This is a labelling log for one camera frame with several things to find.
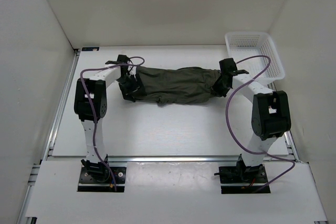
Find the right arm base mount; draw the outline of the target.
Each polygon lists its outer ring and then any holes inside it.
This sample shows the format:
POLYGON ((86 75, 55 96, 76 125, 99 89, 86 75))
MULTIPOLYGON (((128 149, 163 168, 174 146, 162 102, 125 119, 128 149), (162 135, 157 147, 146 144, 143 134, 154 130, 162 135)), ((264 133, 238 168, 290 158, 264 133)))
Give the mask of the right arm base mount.
POLYGON ((220 166, 214 176, 219 177, 222 195, 271 193, 263 164, 250 167, 239 159, 235 166, 220 166))

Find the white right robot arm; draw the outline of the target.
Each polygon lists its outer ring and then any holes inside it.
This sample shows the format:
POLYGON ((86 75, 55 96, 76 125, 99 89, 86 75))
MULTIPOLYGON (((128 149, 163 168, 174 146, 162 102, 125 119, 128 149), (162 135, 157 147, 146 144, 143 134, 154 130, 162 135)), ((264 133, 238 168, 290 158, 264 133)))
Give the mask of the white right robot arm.
POLYGON ((225 120, 228 130, 243 150, 236 163, 236 177, 247 182, 254 177, 262 166, 265 156, 275 158, 268 153, 273 143, 291 128, 288 96, 284 91, 274 91, 259 82, 261 76, 271 65, 271 58, 264 55, 251 56, 241 62, 254 58, 267 60, 266 66, 254 77, 247 70, 239 70, 233 58, 219 62, 220 77, 213 86, 213 92, 225 97, 232 90, 225 107, 225 120), (235 94, 241 93, 252 103, 251 128, 252 137, 245 147, 235 136, 229 121, 229 106, 235 94))

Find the olive green shorts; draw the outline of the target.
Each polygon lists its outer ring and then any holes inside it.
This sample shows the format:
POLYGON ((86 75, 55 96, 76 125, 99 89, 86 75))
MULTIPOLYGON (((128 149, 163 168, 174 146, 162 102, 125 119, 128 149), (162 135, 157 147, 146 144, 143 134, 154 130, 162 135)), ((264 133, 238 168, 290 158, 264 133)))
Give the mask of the olive green shorts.
POLYGON ((186 67, 177 70, 137 67, 136 77, 143 88, 132 93, 137 101, 166 104, 206 103, 216 94, 212 87, 219 70, 186 67))

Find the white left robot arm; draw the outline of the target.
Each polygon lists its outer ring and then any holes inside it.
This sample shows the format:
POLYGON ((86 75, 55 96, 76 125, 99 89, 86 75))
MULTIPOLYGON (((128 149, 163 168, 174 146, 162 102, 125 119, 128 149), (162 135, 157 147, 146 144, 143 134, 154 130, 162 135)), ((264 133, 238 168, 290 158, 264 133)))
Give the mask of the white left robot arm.
POLYGON ((118 55, 117 60, 107 61, 102 68, 82 70, 76 83, 74 112, 82 124, 87 148, 82 165, 97 182, 109 182, 114 189, 117 180, 109 165, 102 129, 108 109, 107 88, 117 82, 123 99, 135 102, 134 95, 144 91, 144 86, 132 70, 144 63, 139 56, 118 55))

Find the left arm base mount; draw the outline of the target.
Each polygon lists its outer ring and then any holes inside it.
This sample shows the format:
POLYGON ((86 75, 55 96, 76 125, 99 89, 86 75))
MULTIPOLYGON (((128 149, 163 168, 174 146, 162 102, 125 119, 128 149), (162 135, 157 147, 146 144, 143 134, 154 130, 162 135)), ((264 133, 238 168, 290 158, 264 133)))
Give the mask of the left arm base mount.
POLYGON ((110 166, 116 180, 113 180, 110 171, 102 164, 93 164, 81 160, 82 168, 78 180, 78 192, 123 193, 127 168, 110 166))

